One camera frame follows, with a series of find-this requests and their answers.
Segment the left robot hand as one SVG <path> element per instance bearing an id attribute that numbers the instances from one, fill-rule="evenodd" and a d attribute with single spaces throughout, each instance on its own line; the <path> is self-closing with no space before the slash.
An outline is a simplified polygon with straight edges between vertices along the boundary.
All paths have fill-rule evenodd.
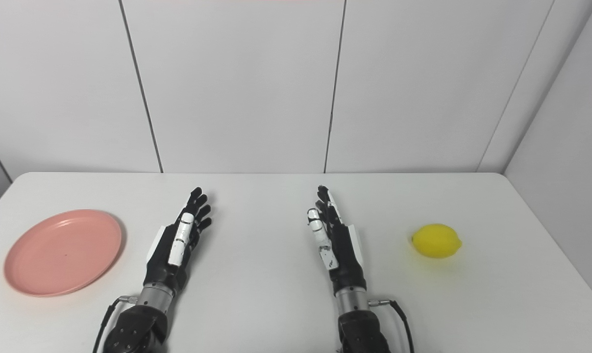
<path id="1" fill-rule="evenodd" d="M 196 187 L 173 224 L 164 231 L 147 261 L 144 284 L 160 283 L 173 293 L 182 290 L 188 280 L 189 261 L 201 233 L 212 219 L 211 206 L 202 188 Z"/>

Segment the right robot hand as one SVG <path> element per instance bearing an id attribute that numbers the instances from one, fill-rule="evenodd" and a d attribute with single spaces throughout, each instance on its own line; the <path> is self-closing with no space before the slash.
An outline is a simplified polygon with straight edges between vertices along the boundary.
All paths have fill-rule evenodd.
<path id="1" fill-rule="evenodd" d="M 365 290 L 367 282 L 355 228 L 343 222 L 329 188 L 319 185 L 317 195 L 315 206 L 307 210 L 307 221 L 334 294 L 351 287 Z"/>

